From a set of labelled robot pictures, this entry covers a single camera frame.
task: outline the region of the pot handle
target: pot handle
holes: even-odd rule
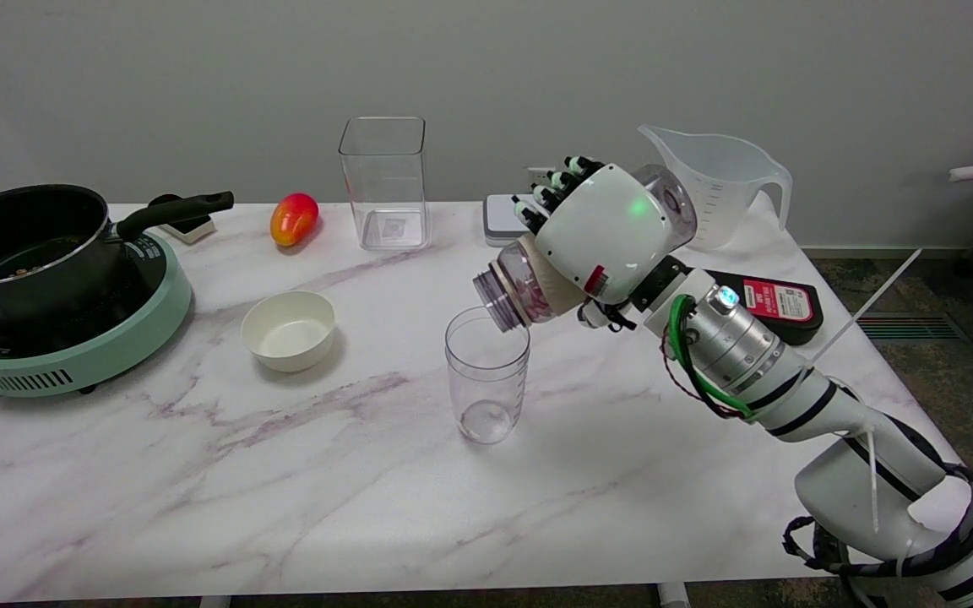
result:
[[[198,195],[170,203],[154,204],[140,211],[132,212],[125,220],[113,224],[109,240],[136,240],[142,232],[159,224],[172,224],[183,220],[193,220],[217,211],[227,211],[235,205],[235,195],[231,192],[215,195]]]

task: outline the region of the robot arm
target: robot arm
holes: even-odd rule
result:
[[[745,418],[782,442],[840,437],[795,479],[812,518],[788,528],[788,551],[845,577],[927,577],[950,605],[973,605],[973,474],[944,463],[919,432],[814,369],[741,307],[730,288],[672,258],[693,237],[696,220],[684,188],[663,166],[632,176],[583,158],[567,159],[567,167],[567,176],[552,182],[557,187],[536,190],[537,209],[518,210],[532,219],[525,223],[534,240],[517,245],[530,272],[492,265],[476,277],[498,326],[514,327],[516,318],[541,323],[564,312],[502,315],[522,301],[583,301],[578,316],[588,327],[636,327],[622,323],[625,309],[636,308],[649,331],[678,346],[665,354],[687,369],[719,415]],[[522,280],[509,280],[511,274]],[[505,289],[491,291],[491,281]],[[972,501],[957,529],[942,534],[916,522],[908,507],[949,475],[972,485]],[[808,556],[789,536],[807,523],[818,525],[815,538],[831,535],[880,562]]]

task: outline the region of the red label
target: red label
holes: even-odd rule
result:
[[[588,296],[598,296],[603,292],[603,288],[606,287],[607,277],[606,272],[603,272],[603,267],[595,266],[595,270],[591,270],[591,275],[588,280],[584,282],[584,293]]]
[[[746,309],[758,317],[807,322],[813,318],[808,293],[796,287],[767,281],[742,280]]]

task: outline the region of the clear plastic cup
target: clear plastic cup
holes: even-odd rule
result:
[[[422,189],[426,121],[416,117],[348,120],[340,138],[344,184],[363,249],[421,249],[430,243]]]
[[[509,436],[525,402],[528,328],[502,332],[485,307],[456,315],[445,329],[448,396],[456,426],[471,442]]]

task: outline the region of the black saucepan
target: black saucepan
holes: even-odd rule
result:
[[[124,242],[152,226],[235,204],[231,193],[154,205],[112,223],[88,188],[41,185],[0,193],[0,326],[83,311],[111,291]]]

